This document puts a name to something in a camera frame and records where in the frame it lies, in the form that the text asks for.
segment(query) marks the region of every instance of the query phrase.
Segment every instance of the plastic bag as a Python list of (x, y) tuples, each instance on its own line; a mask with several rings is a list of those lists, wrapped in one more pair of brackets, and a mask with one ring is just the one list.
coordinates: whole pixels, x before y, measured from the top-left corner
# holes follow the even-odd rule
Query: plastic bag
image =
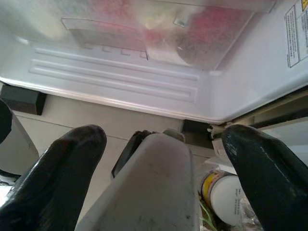
[(246, 196), (243, 196), (240, 200), (240, 213), (242, 218), (243, 230), (263, 231), (263, 228)]

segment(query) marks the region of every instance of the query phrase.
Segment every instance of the green wire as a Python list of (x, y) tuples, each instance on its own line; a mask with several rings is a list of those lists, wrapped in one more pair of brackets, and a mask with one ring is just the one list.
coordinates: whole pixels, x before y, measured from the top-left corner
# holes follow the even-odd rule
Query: green wire
[(203, 206), (202, 202), (200, 202), (200, 206), (201, 208), (206, 212), (208, 219), (205, 219), (204, 217), (202, 217), (202, 220), (205, 221), (214, 231), (217, 231), (217, 229), (215, 228), (215, 226), (213, 225), (212, 219), (210, 214), (208, 213), (208, 211), (206, 210), (206, 208)]

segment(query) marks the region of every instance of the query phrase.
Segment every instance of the white refrigerator wall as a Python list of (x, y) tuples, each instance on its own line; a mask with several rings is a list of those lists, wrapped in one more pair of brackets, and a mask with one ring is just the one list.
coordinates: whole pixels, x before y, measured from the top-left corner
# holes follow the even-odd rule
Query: white refrigerator wall
[(308, 117), (264, 128), (287, 145), (308, 166)]
[(94, 103), (222, 123), (308, 83), (308, 59), (287, 65), (284, 16), (296, 0), (256, 15), (215, 72), (163, 64), (141, 51), (74, 49), (16, 39), (0, 26), (0, 80)]

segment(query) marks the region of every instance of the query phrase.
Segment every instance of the red food item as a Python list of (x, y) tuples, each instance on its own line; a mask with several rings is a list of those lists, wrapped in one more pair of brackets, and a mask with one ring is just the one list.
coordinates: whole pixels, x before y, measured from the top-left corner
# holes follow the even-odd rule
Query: red food item
[(234, 31), (234, 24), (240, 21), (242, 12), (234, 9), (206, 8), (192, 20), (189, 38), (192, 41), (211, 43)]
[(92, 10), (101, 16), (108, 16), (111, 21), (127, 22), (134, 20), (134, 0), (94, 0)]

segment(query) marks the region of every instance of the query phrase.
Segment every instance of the clear plastic bin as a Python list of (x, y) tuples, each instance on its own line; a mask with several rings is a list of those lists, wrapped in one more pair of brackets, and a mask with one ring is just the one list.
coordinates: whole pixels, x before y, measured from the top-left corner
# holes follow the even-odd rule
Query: clear plastic bin
[[(254, 11), (269, 11), (274, 3), (6, 0), (0, 2), (0, 21), (23, 40), (74, 48), (90, 43), (146, 51), (152, 60), (210, 71), (222, 61)], [(247, 6), (251, 11), (243, 10)]]

